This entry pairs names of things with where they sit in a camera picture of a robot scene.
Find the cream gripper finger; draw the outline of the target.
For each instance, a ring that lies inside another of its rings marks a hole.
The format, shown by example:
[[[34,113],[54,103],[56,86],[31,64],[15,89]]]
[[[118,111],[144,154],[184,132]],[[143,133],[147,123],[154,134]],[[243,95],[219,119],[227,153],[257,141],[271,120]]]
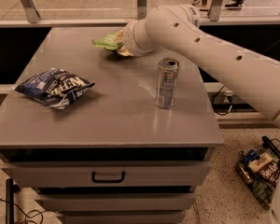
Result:
[[[117,49],[117,54],[125,57],[133,56],[131,52],[128,51],[127,47],[123,45],[121,48]]]
[[[119,43],[122,42],[122,38],[123,38],[123,30],[119,30],[119,31],[117,32],[117,34],[116,34],[116,37],[115,37],[115,39],[114,39],[114,42],[115,42],[116,44],[119,44]]]

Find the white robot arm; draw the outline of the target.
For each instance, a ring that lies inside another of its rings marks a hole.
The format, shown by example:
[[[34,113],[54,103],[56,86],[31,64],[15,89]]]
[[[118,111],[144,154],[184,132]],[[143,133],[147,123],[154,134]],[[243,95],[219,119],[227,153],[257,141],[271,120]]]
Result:
[[[119,41],[136,57],[156,47],[186,57],[280,129],[280,62],[209,35],[199,26],[196,7],[160,6],[142,20],[129,22],[119,31]]]

